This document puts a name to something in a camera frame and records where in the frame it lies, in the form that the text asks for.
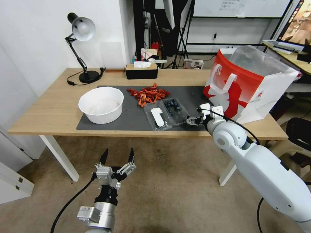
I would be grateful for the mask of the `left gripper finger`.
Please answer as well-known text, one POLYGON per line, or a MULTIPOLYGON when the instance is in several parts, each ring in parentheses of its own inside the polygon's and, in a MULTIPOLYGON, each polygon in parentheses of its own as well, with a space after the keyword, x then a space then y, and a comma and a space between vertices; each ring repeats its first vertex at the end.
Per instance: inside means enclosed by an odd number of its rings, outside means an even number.
POLYGON ((124 164, 119 170, 117 170, 117 174, 120 175, 129 175, 135 170, 135 163, 134 163, 134 148, 132 147, 129 153, 128 162, 124 164))
POLYGON ((105 166, 105 163, 106 163, 106 160, 107 160, 107 157, 108 157, 108 152, 109 152, 109 149, 106 148, 106 150, 104 151, 104 153, 102 154, 102 156, 100 158, 99 163, 97 163, 97 168, 105 166))

